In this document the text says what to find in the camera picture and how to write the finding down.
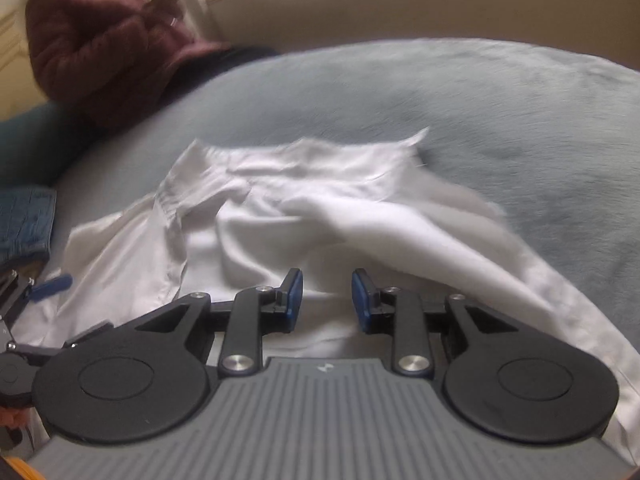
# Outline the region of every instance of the maroon hoodie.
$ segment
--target maroon hoodie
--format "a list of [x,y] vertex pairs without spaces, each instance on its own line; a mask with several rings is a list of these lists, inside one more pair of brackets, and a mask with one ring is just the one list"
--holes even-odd
[[148,0],[29,0],[36,81],[53,101],[107,128],[127,126],[158,102],[186,60],[224,48],[197,41],[177,6]]

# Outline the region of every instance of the silver bolt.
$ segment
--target silver bolt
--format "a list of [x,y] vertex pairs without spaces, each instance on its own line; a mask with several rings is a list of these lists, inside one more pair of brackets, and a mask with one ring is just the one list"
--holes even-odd
[[222,365],[232,372],[245,372],[254,365],[254,360],[246,355],[234,354],[222,359]]
[[405,372],[421,372],[429,368],[431,363],[421,355],[405,355],[398,361],[399,367]]

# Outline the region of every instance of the white fabric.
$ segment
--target white fabric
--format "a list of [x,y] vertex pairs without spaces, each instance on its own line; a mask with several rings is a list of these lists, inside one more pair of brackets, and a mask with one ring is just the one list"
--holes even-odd
[[640,356],[585,296],[510,233],[495,206],[437,178],[403,142],[277,148],[192,144],[158,192],[77,227],[63,259],[73,288],[28,306],[21,342],[59,346],[102,320],[116,324],[195,290],[226,301],[242,288],[304,273],[296,331],[269,336],[266,355],[381,355],[360,334],[351,271],[427,291],[445,283],[606,363],[620,402],[605,440],[640,458]]

